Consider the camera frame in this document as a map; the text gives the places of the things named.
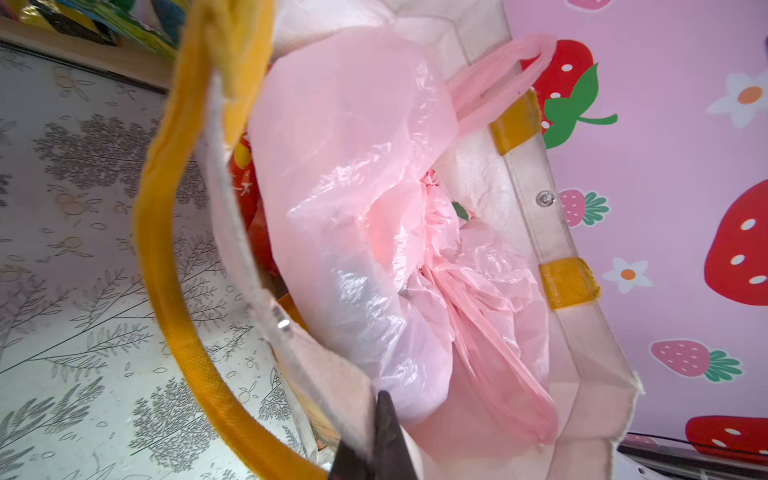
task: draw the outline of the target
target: plastic bag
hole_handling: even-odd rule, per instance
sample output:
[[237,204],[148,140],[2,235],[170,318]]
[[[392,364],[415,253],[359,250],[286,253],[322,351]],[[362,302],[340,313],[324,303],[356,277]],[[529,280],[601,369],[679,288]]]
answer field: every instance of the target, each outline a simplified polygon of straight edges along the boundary
[[[446,84],[417,44],[387,28],[354,28],[281,58],[251,114],[248,131],[280,272],[310,332],[361,368],[377,389],[388,390],[405,422],[423,420],[448,395],[454,329],[466,319],[451,318],[455,304],[445,301],[435,279],[454,284],[440,270],[450,263],[440,263],[443,250],[456,253],[454,262],[471,255],[459,250],[450,201],[438,190],[429,193],[437,187],[422,179],[460,131],[484,127],[526,92],[552,52],[550,38],[506,44]],[[539,54],[536,68],[480,98],[515,61]],[[430,222],[447,227],[427,227]],[[425,256],[425,244],[432,257]],[[482,267],[476,263],[451,264],[465,272]],[[475,293],[482,295],[491,284],[481,278],[466,273],[465,286],[478,282]],[[510,299],[487,301],[514,311]],[[533,401],[544,403],[537,410],[515,402],[512,409],[535,411],[524,415],[540,425],[537,441],[552,440],[557,421],[551,398],[525,373],[513,326],[493,325],[504,321],[489,319],[481,328],[493,329],[494,348],[504,347],[507,364],[518,364],[524,381],[513,383],[527,386],[521,398],[531,397],[533,383]],[[538,331],[546,343],[545,316]],[[512,367],[481,369],[477,348],[466,343],[471,335],[457,342],[462,361],[481,375],[481,388],[494,389]],[[546,363],[545,348],[534,356]],[[546,368],[540,370],[543,380]],[[521,419],[503,405],[512,397],[497,390],[503,395],[486,395],[487,407],[519,427]]]

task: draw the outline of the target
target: strawberry wallpaper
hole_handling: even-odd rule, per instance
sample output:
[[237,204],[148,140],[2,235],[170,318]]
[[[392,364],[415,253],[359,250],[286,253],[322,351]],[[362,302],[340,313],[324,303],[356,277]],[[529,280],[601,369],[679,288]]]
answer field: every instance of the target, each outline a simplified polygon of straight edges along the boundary
[[627,441],[768,464],[768,2],[505,7],[513,36],[560,38],[541,129],[645,388]]

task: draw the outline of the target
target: wooden edge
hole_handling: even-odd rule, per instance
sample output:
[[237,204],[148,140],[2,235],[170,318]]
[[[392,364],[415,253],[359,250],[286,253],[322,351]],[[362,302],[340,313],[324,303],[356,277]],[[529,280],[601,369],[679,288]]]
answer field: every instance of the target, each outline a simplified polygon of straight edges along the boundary
[[46,31],[0,17],[0,40],[75,64],[170,89],[174,66],[149,51],[99,45],[83,38]]

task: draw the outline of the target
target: flower print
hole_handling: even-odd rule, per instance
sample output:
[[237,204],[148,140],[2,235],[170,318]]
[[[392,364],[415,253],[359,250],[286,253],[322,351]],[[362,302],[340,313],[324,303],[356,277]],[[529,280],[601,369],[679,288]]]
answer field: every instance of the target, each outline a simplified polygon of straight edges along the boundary
[[768,71],[755,80],[743,73],[729,74],[725,88],[728,95],[710,105],[707,113],[730,114],[735,128],[746,127],[758,110],[768,109]]
[[619,291],[629,293],[635,286],[653,286],[654,283],[644,275],[648,270],[648,260],[640,260],[631,265],[623,258],[614,258],[614,269],[603,273],[603,280],[617,282]]

